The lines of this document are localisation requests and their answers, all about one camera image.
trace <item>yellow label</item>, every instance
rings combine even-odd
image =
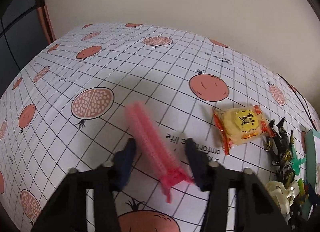
[[[238,111],[235,115],[235,123],[242,132],[248,133],[250,130],[255,130],[259,126],[258,117],[253,111]]]

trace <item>wall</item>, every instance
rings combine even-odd
[[[45,0],[56,37],[95,22],[164,25],[218,40],[283,75],[320,112],[320,22],[307,0]]]

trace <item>brown wooden trim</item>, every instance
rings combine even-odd
[[[45,38],[47,39],[48,44],[51,44],[52,41],[51,41],[51,39],[50,39],[49,32],[48,32],[47,27],[46,27],[46,25],[45,25],[45,19],[46,19],[46,18],[45,18],[45,14],[44,14],[44,12],[43,12],[43,10],[42,10],[42,7],[39,7],[39,8],[37,9],[37,13],[38,13],[38,18],[39,18],[39,21],[40,21],[42,30],[43,30],[43,32],[44,32]]]
[[[51,36],[52,36],[52,40],[55,41],[55,40],[56,40],[56,36],[54,35],[54,32],[53,32],[53,28],[52,28],[51,21],[50,21],[50,18],[49,18],[49,13],[48,13],[47,5],[44,5],[44,12],[45,12],[45,16],[46,16],[46,18],[47,18],[47,22],[48,22],[48,24],[49,24],[49,28],[50,28],[50,33],[51,33]]]

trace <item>snack package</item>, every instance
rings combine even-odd
[[[234,145],[270,135],[268,122],[258,105],[214,110],[213,114],[216,126],[221,131],[225,155],[230,153]]]

